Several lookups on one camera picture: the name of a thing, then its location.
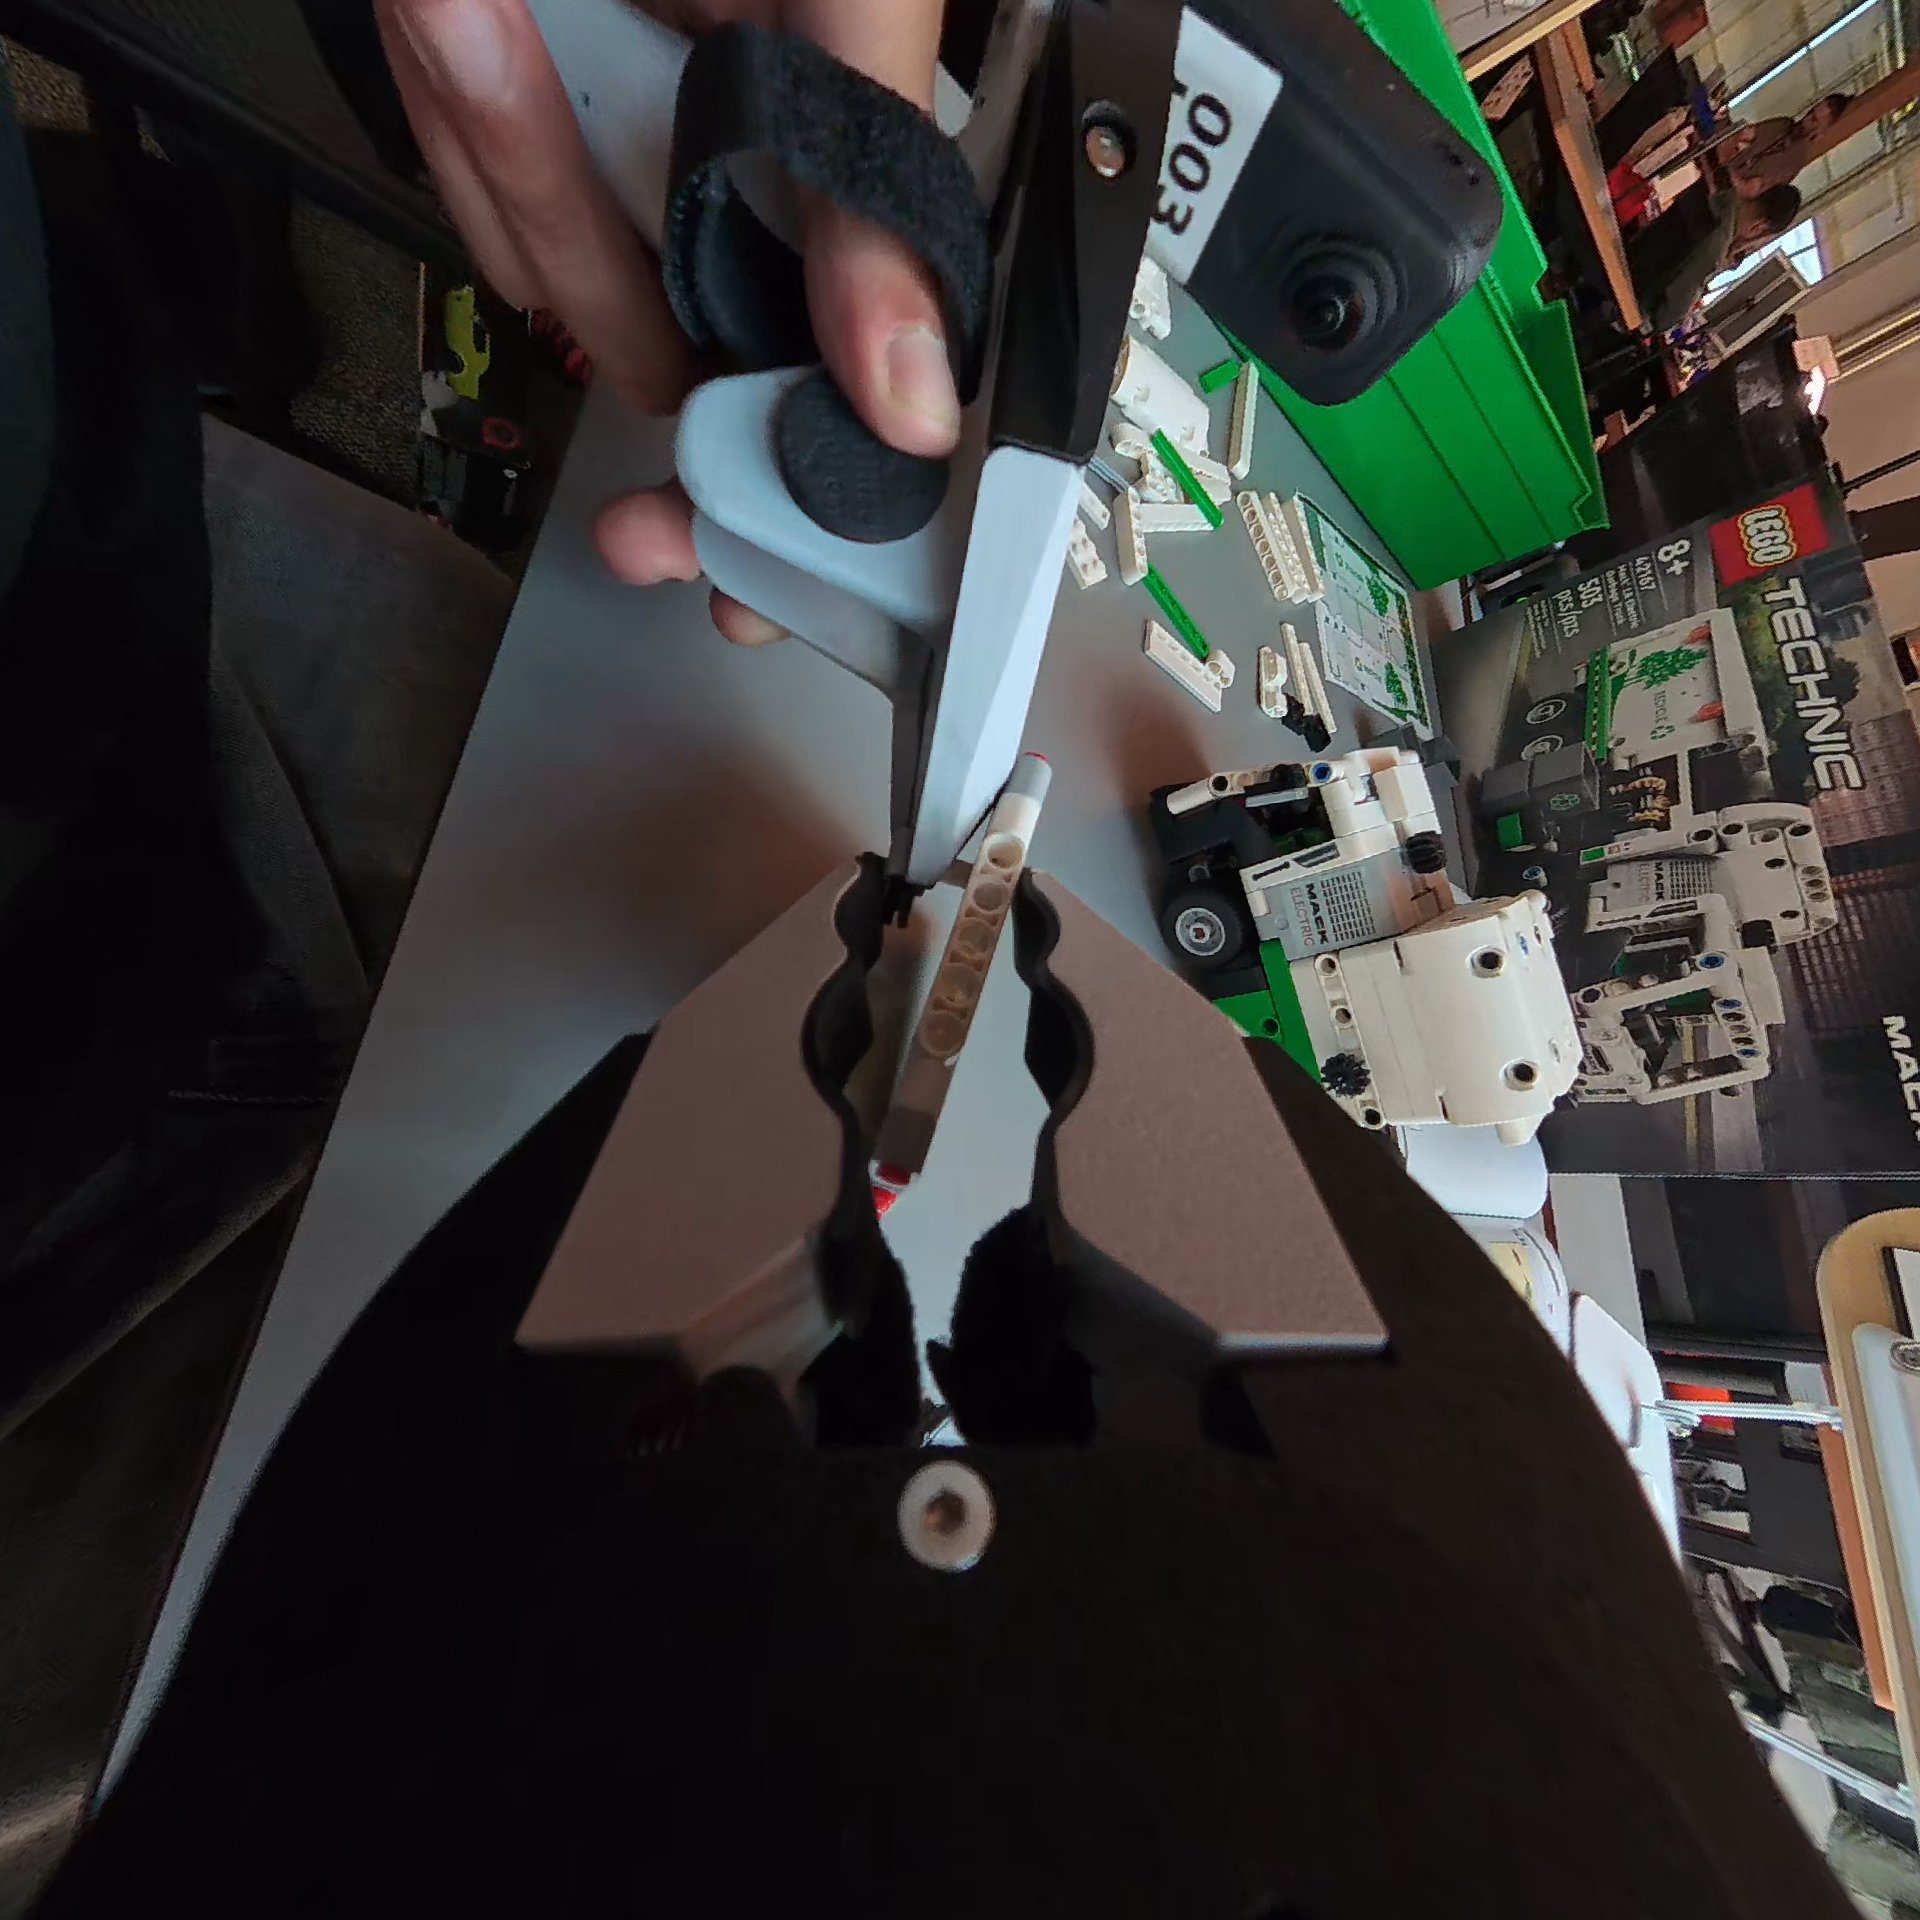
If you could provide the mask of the wooden stand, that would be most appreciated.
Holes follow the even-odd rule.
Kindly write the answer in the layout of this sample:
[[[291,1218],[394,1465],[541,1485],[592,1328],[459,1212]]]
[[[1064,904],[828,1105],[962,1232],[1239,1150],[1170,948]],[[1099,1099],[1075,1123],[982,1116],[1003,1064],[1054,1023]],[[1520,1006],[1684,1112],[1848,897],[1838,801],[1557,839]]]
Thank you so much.
[[[1814,1290],[1841,1420],[1848,1581],[1917,1780],[1917,1208],[1841,1229]]]

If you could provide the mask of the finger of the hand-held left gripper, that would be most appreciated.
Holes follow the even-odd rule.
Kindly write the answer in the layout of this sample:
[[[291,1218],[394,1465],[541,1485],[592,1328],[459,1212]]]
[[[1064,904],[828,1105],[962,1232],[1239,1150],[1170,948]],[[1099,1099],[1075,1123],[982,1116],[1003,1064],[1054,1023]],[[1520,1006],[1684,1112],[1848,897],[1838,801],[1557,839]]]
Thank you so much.
[[[938,688],[921,726],[917,797],[893,873],[924,890],[993,811],[1040,678],[1081,469],[999,445],[986,455]]]

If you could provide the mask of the green and white sticker sheet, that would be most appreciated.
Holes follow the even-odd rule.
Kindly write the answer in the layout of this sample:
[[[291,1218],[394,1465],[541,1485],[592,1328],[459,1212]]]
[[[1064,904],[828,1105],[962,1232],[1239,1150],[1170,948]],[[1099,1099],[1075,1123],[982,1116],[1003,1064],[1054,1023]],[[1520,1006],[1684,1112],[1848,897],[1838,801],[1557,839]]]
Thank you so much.
[[[1407,589],[1307,496],[1294,496],[1290,507],[1321,582],[1314,623],[1324,681],[1417,739],[1434,739]]]

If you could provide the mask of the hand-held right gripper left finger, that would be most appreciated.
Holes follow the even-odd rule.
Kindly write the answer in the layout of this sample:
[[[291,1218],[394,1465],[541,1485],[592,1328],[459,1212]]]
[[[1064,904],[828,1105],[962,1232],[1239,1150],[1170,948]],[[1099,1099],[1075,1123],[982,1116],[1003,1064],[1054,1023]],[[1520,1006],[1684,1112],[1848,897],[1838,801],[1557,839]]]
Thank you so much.
[[[650,1034],[517,1324],[534,1355],[808,1372],[910,1328],[862,1071],[890,876],[856,856]]]

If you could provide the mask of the pile of white lego pieces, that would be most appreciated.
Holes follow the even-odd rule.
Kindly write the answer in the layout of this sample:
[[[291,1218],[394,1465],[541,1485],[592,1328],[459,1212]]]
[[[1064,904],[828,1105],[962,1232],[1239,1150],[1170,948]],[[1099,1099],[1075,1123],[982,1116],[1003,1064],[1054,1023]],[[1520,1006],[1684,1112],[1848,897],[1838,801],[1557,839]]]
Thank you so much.
[[[1109,448],[1102,455],[1092,455],[1081,472],[1078,517],[1068,537],[1064,575],[1078,589],[1095,589],[1105,578],[1116,578],[1126,589],[1143,589],[1147,565],[1157,565],[1153,544],[1208,537],[1229,524],[1239,524],[1253,544],[1253,558],[1259,565],[1266,592],[1283,609],[1311,613],[1318,609],[1314,602],[1321,599],[1321,582],[1290,496],[1249,486],[1259,428],[1259,370],[1242,359],[1246,373],[1239,373],[1229,387],[1229,459],[1218,462],[1212,455],[1212,397],[1201,397],[1198,383],[1164,359],[1170,322],[1170,277],[1150,253],[1143,253],[1129,294],[1123,346],[1112,370],[1105,424]],[[1150,448],[1157,428],[1208,483],[1212,496],[1222,507],[1222,527],[1208,527],[1157,465]],[[1164,613],[1157,606],[1143,623],[1147,661],[1184,684],[1188,695],[1205,708],[1218,712],[1225,691],[1236,684],[1236,661],[1229,661],[1225,647],[1212,637],[1208,643],[1212,661],[1194,661],[1188,647],[1164,626]]]

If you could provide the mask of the white rounded object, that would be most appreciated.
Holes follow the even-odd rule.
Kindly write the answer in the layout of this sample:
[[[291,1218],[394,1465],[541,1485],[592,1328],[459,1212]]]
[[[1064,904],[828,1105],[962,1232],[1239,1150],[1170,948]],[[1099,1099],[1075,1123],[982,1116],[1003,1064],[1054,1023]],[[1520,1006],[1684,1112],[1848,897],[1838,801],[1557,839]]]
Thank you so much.
[[[1677,1547],[1674,1441],[1663,1383],[1646,1345],[1595,1297],[1578,1294],[1547,1236],[1547,1160],[1537,1140],[1492,1126],[1410,1126],[1396,1133],[1407,1174],[1482,1246],[1547,1328],[1629,1458],[1639,1489]]]

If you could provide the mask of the lego set box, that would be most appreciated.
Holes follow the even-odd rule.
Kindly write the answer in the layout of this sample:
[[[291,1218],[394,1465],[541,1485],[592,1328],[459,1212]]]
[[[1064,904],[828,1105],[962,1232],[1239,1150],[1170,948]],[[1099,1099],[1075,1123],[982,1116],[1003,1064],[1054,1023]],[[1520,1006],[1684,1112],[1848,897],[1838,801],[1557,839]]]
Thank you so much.
[[[1917,661],[1828,479],[1431,647],[1479,897],[1537,890],[1564,1174],[1917,1174]]]

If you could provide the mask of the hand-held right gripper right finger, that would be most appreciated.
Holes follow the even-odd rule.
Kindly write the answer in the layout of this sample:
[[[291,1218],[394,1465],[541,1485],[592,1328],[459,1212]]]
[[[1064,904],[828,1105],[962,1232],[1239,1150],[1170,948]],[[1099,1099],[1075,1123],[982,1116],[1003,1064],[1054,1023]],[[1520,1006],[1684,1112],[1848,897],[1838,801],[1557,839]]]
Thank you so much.
[[[1095,1369],[1383,1355],[1386,1324],[1266,1088],[1266,1061],[1051,873],[1013,965],[1044,1099],[1030,1208]]]

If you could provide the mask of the green plastic bin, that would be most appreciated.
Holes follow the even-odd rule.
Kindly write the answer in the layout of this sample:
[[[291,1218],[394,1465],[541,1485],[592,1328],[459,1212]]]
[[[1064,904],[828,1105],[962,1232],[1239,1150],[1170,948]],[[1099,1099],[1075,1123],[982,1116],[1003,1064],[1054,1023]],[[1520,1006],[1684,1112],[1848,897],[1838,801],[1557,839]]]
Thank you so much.
[[[1441,14],[1345,10],[1485,161],[1502,229],[1475,287],[1369,394],[1318,407],[1270,373],[1259,383],[1407,582],[1437,589],[1609,517],[1571,318],[1537,291],[1547,253]]]

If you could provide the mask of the white lego beam with axle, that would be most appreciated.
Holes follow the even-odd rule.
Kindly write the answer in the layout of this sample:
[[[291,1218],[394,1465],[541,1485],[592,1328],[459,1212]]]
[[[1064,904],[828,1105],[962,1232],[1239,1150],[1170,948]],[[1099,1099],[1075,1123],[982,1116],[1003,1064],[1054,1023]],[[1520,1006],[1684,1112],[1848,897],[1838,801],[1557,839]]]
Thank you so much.
[[[955,1064],[972,1034],[1016,883],[1027,869],[1051,763],[1023,753],[982,821],[972,862],[958,866],[958,907],[921,1016],[907,1037],[897,1092],[869,1164],[873,1208],[883,1218],[914,1188],[945,1112]]]

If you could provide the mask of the person's left hand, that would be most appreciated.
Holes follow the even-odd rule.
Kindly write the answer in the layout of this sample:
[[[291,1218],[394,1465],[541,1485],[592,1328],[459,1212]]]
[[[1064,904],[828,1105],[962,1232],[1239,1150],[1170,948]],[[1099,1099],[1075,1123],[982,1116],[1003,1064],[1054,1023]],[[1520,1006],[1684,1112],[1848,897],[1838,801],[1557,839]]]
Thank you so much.
[[[729,21],[811,38],[934,116],[941,3],[637,3],[678,34]],[[674,414],[691,356],[640,243],[596,171],[568,92],[524,3],[373,3],[407,123],[452,222],[496,294],[554,311],[599,383],[640,414]],[[866,428],[917,459],[962,435],[945,301],[883,226],[797,185],[815,346]],[[606,503],[592,524],[606,568],[633,585],[702,578],[678,483]]]

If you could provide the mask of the white and green lego truck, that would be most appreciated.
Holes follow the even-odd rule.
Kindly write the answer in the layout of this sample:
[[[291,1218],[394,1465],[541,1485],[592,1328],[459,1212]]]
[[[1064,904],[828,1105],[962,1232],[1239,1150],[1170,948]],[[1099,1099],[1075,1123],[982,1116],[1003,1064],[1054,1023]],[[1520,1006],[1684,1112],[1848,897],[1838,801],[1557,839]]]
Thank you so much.
[[[1540,890],[1472,900],[1403,746],[1263,763],[1147,797],[1157,927],[1188,982],[1362,1129],[1530,1143],[1581,1040]]]

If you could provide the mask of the black bag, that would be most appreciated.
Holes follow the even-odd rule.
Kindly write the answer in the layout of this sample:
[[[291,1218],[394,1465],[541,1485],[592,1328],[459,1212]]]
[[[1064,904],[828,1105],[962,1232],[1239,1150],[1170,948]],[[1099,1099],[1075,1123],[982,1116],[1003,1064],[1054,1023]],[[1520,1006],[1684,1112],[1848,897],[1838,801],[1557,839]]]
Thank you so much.
[[[421,264],[421,513],[489,558],[517,558],[541,527],[589,373],[585,349],[548,308],[513,308],[465,270]]]

